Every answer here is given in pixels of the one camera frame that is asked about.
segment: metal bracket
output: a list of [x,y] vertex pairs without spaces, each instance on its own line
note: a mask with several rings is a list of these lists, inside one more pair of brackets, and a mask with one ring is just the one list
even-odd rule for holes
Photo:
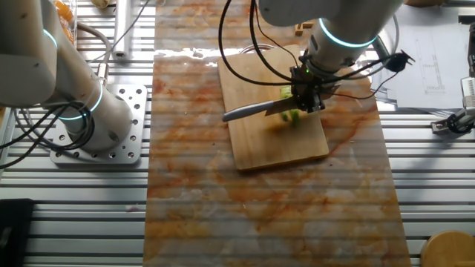
[[[112,94],[124,99],[131,108],[132,127],[127,137],[116,147],[106,151],[90,152],[82,149],[66,153],[51,151],[51,161],[58,165],[129,165],[138,162],[142,150],[147,88],[143,85],[109,85],[108,90]],[[56,124],[53,141],[58,145],[71,143],[66,127],[62,122]]]
[[449,134],[451,130],[447,126],[447,119],[431,122],[432,134]]

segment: cutting board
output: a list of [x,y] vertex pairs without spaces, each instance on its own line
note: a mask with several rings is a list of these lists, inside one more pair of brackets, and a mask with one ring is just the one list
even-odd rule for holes
[[[286,49],[295,57],[300,55],[297,45],[287,46]],[[274,48],[263,54],[277,71],[290,76],[289,69],[295,63],[285,50]],[[285,82],[272,73],[256,53],[237,54],[227,59],[240,75],[249,79]],[[217,64],[226,112],[244,105],[280,99],[281,87],[253,85],[234,76],[222,59]],[[264,112],[231,121],[229,135],[236,168],[244,171],[328,155],[318,112],[301,112],[300,118],[301,123],[296,127],[284,122],[280,114],[265,116]]]
[[431,237],[421,253],[422,267],[475,267],[475,238],[460,231]]

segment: metal slatted table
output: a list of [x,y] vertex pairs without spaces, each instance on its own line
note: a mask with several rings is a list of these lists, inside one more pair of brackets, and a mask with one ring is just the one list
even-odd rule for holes
[[[113,8],[101,11],[88,0],[79,0],[78,17],[113,41]],[[155,6],[151,4],[135,27],[133,62],[126,67],[112,62],[109,76],[111,84],[148,88],[139,166],[133,170],[59,169],[50,161],[49,152],[38,148],[1,174],[0,198],[26,197],[39,203],[25,266],[142,265],[154,22]],[[80,33],[78,50],[92,59],[104,52],[104,46],[97,38]],[[475,133],[445,139],[431,133],[430,122],[438,119],[434,115],[382,103],[379,110],[411,261],[418,266],[420,250],[429,236],[446,230],[475,235]],[[14,128],[9,115],[4,119],[5,133],[18,136],[20,130]],[[14,145],[7,152],[7,161],[30,145],[27,141]],[[137,205],[139,211],[126,212],[128,205]]]

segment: knife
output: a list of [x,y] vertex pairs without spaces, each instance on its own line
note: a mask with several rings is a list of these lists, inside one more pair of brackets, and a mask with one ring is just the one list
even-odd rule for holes
[[224,113],[223,122],[229,122],[235,119],[242,119],[244,117],[251,116],[263,111],[267,111],[266,116],[269,116],[294,108],[297,108],[297,105],[295,104],[295,100],[293,97],[281,99],[278,101],[262,102],[253,105],[247,105],[241,108],[236,108],[232,111]]

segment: green vegetable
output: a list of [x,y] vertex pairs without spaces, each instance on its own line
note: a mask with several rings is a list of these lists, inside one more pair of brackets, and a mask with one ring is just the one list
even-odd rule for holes
[[[290,86],[284,86],[281,88],[281,99],[286,99],[292,97],[292,88]],[[290,111],[285,111],[281,113],[282,120],[285,122],[289,121],[289,115],[287,112],[290,114],[290,118],[292,119],[292,125],[297,127],[298,123],[300,122],[300,119],[298,118],[298,109],[293,109]]]

